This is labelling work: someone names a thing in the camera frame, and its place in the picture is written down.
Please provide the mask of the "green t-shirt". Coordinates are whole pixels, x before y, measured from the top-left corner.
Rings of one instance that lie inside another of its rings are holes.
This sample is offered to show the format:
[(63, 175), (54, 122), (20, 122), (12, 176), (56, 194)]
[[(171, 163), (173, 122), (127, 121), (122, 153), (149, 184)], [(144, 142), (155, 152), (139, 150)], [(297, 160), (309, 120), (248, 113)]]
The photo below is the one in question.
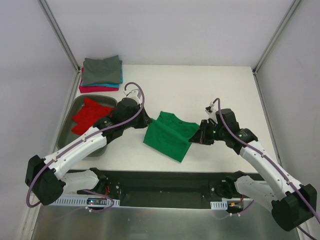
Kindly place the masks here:
[(183, 121), (173, 113), (161, 111), (158, 118), (149, 124), (143, 143), (181, 163), (191, 146), (189, 139), (199, 127), (197, 123)]

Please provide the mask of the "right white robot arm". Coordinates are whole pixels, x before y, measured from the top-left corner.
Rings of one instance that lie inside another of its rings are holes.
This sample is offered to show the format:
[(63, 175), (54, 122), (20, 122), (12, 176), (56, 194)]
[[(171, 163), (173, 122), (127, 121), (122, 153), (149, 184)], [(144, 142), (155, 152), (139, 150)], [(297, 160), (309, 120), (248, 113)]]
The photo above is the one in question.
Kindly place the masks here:
[(271, 160), (257, 136), (247, 128), (240, 128), (231, 109), (216, 110), (210, 105), (205, 111), (208, 118), (201, 121), (189, 142), (207, 146), (224, 142), (266, 182), (261, 184), (247, 173), (236, 171), (215, 188), (217, 195), (227, 199), (238, 195), (251, 198), (270, 211), (275, 222), (287, 232), (313, 217), (320, 218), (316, 213), (317, 190), (311, 184), (303, 185)]

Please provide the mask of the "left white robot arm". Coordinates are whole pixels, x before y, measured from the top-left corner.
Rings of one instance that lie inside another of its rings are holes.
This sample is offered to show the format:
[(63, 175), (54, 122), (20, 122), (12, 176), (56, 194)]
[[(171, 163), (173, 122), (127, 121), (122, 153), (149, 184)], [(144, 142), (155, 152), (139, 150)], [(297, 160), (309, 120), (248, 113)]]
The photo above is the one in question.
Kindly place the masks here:
[(97, 120), (79, 138), (64, 148), (29, 159), (25, 183), (27, 195), (34, 194), (44, 206), (55, 202), (62, 194), (84, 191), (106, 196), (107, 178), (96, 167), (70, 173), (70, 169), (94, 151), (121, 137), (126, 129), (144, 129), (151, 123), (144, 103), (131, 97), (123, 98), (107, 115)]

